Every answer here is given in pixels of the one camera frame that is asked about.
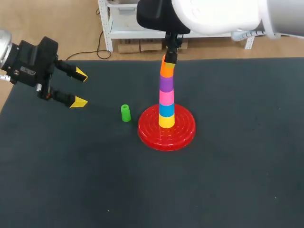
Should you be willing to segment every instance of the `red base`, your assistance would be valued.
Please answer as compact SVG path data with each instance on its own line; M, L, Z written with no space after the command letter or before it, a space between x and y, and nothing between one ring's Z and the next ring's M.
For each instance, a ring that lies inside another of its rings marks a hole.
M158 124L159 105L143 112L138 122L140 139L159 151L175 151L187 146L195 135L195 120L184 107L175 105L175 125L165 129Z

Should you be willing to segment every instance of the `green block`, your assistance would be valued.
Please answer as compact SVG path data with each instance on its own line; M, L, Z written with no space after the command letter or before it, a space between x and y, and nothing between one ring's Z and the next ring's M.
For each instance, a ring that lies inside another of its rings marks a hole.
M130 108L127 104L122 106L122 120L124 122L129 122L131 121L131 113L130 113Z

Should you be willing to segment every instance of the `shelf leg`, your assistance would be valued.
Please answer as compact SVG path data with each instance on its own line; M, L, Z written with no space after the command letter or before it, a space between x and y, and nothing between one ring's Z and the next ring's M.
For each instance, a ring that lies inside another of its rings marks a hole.
M104 40L105 40L106 49L108 51L113 51L113 44L110 37L113 20L111 19L109 20L106 0L98 0L98 6L99 6L101 23L103 25L103 30L104 30Z

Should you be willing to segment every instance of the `metal shelf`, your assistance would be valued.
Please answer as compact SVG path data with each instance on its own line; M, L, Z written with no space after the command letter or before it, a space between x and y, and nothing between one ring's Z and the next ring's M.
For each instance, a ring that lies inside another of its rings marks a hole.
M165 32L155 31L150 29L142 29L142 30L119 30L117 26L115 26L115 21L113 21L111 25L110 31L111 39L161 39L165 37ZM231 37L230 33L220 34L216 36L206 36L202 34L197 34L195 32L191 32L190 34L184 35L185 38L206 38L206 37Z
M101 22L104 29L104 39L108 51L113 51L112 39L145 39L145 38L165 38L165 32L150 29L142 30L121 30L115 24L117 23L112 17L108 17L108 7L113 8L136 8L137 4L111 4L107 0L98 0ZM212 38L212 37L230 37L230 33L219 34L215 36L206 36L191 32L185 35L185 38ZM249 41L246 49L251 49L253 39Z

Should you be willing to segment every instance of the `blue ring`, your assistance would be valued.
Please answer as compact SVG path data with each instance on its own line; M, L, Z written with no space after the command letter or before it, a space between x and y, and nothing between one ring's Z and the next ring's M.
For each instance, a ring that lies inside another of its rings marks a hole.
M174 103L169 106L160 104L160 115L163 117L173 116L174 115Z

